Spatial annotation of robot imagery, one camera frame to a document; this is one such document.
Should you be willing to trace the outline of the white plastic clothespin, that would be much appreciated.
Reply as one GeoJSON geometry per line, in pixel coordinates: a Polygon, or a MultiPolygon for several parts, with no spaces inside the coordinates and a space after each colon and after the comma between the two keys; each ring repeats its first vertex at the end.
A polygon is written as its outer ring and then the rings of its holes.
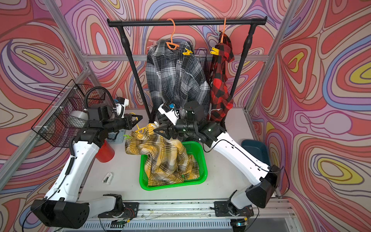
{"type": "Polygon", "coordinates": [[[156,129],[156,128],[158,128],[159,127],[159,123],[158,122],[152,122],[152,123],[149,123],[148,124],[148,127],[150,128],[154,128],[154,129],[156,129]]]}

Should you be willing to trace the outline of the yellow plastic hanger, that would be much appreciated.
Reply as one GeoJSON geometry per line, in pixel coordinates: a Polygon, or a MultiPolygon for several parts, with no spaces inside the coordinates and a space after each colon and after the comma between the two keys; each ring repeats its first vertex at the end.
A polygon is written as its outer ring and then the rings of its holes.
{"type": "Polygon", "coordinates": [[[147,129],[147,126],[145,127],[139,127],[138,125],[136,125],[137,127],[137,130],[135,132],[139,133],[139,134],[142,134],[146,129],[147,129]]]}

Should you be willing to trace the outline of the yellow plaid long-sleeve shirt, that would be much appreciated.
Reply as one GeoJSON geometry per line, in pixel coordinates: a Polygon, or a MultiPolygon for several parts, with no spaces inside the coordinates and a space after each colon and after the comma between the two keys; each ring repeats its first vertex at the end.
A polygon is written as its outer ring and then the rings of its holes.
{"type": "Polygon", "coordinates": [[[147,155],[145,172],[148,186],[163,186],[183,183],[200,177],[199,166],[192,155],[188,155],[182,142],[167,140],[149,128],[139,134],[131,131],[125,151],[129,155],[147,155]]]}

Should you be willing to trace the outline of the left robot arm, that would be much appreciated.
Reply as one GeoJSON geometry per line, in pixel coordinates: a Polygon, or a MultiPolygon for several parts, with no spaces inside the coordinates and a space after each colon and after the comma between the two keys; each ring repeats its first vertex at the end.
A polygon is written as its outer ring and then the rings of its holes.
{"type": "Polygon", "coordinates": [[[79,229],[92,217],[108,214],[120,217],[125,207],[120,194],[80,202],[79,191],[95,156],[111,132],[131,130],[142,116],[126,114],[127,99],[114,100],[104,87],[93,87],[84,98],[88,120],[69,141],[70,158],[53,187],[41,200],[31,205],[34,214],[45,226],[79,229]]]}

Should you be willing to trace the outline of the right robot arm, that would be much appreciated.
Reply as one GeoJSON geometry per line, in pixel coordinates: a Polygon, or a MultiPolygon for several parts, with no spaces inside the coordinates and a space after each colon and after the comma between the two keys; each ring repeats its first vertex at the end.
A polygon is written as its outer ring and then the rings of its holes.
{"type": "Polygon", "coordinates": [[[249,205],[265,208],[279,185],[282,168],[260,161],[242,148],[217,122],[210,121],[204,107],[190,101],[181,109],[174,103],[162,103],[157,111],[164,116],[155,133],[166,139],[185,135],[207,145],[234,164],[248,179],[250,186],[236,190],[227,200],[229,212],[235,213],[249,205]]]}

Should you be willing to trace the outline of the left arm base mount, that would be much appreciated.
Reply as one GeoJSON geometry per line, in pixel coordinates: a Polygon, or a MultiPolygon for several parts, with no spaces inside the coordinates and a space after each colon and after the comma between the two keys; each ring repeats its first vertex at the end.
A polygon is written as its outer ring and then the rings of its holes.
{"type": "Polygon", "coordinates": [[[124,202],[118,209],[104,212],[98,215],[98,218],[123,218],[133,219],[138,215],[138,202],[124,202]]]}

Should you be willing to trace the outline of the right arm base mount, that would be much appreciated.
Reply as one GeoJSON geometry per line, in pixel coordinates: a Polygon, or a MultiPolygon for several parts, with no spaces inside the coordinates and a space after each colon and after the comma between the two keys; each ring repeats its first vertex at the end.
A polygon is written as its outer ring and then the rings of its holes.
{"type": "Polygon", "coordinates": [[[212,209],[217,217],[252,217],[254,211],[251,205],[244,207],[243,209],[236,208],[232,203],[228,201],[215,201],[212,209]]]}

